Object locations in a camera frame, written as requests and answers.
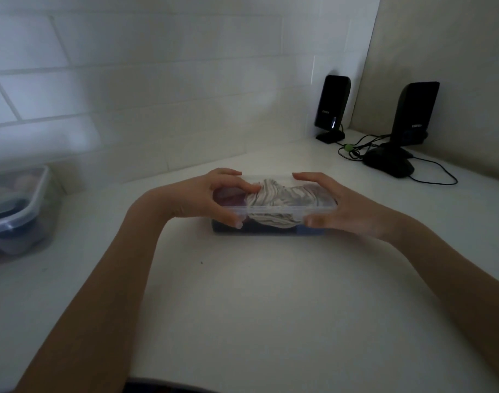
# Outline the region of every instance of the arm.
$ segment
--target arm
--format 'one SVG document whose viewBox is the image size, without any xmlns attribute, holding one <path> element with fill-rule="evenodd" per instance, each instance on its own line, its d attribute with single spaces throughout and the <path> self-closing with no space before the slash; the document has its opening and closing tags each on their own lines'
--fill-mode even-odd
<svg viewBox="0 0 499 393">
<path fill-rule="evenodd" d="M 368 235 L 395 246 L 499 375 L 499 281 L 417 220 L 377 204 L 324 174 L 293 176 L 317 182 L 338 203 L 331 214 L 307 216 L 307 226 Z"/>
<path fill-rule="evenodd" d="M 218 169 L 159 187 L 128 210 L 119 232 L 33 358 L 15 392 L 122 391 L 135 325 L 158 237 L 174 217 L 207 216 L 237 227 L 238 217 L 212 199 L 215 189 L 257 192 L 240 172 Z"/>
</svg>

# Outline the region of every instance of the clear plastic lid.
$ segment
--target clear plastic lid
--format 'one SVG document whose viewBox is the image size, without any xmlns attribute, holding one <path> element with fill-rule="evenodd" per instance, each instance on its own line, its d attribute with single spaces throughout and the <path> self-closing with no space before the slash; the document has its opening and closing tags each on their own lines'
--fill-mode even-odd
<svg viewBox="0 0 499 393">
<path fill-rule="evenodd" d="M 0 232 L 36 218 L 51 179 L 47 166 L 0 173 Z"/>
<path fill-rule="evenodd" d="M 297 181 L 292 176 L 242 176 L 249 183 L 259 183 L 257 194 L 241 189 L 222 188 L 214 192 L 217 204 L 237 215 L 290 214 L 296 220 L 305 215 L 327 213 L 336 209 L 331 194 L 313 182 Z"/>
</svg>

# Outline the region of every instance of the black mouse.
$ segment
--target black mouse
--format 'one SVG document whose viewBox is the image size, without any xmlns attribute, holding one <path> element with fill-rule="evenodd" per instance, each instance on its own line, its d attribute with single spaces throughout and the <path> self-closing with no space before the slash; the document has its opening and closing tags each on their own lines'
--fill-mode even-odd
<svg viewBox="0 0 499 393">
<path fill-rule="evenodd" d="M 362 162 L 395 178 L 408 177 L 415 171 L 415 168 L 407 159 L 381 147 L 371 149 L 364 154 Z"/>
</svg>

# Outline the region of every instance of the plastic food container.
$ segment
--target plastic food container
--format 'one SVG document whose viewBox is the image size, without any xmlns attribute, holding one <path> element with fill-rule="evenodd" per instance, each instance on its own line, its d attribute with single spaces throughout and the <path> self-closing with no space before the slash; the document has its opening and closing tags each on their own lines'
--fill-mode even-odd
<svg viewBox="0 0 499 393">
<path fill-rule="evenodd" d="M 0 174 L 0 259 L 50 242 L 63 194 L 47 166 Z"/>
<path fill-rule="evenodd" d="M 240 230 L 212 221 L 216 233 L 321 235 L 324 229 L 305 226 L 303 217 L 328 213 L 337 207 L 331 194 L 317 183 L 297 181 L 292 176 L 243 176 L 242 179 L 259 183 L 263 188 L 257 194 L 246 194 L 238 188 L 216 190 L 216 203 L 243 221 Z"/>
</svg>

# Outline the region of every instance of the desk surface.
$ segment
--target desk surface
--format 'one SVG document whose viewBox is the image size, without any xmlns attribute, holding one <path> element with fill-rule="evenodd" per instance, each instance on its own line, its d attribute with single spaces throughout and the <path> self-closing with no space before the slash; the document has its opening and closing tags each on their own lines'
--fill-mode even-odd
<svg viewBox="0 0 499 393">
<path fill-rule="evenodd" d="M 421 220 L 499 279 L 498 181 L 448 165 L 459 185 L 423 185 L 336 151 L 306 139 L 66 198 L 53 244 L 0 265 L 0 390 L 17 383 L 135 198 L 216 166 L 325 172 Z M 413 163 L 417 178 L 448 179 L 436 165 Z M 131 375 L 219 392 L 499 392 L 492 371 L 388 245 L 339 232 L 215 236 L 204 219 L 173 220 L 161 235 Z"/>
</svg>

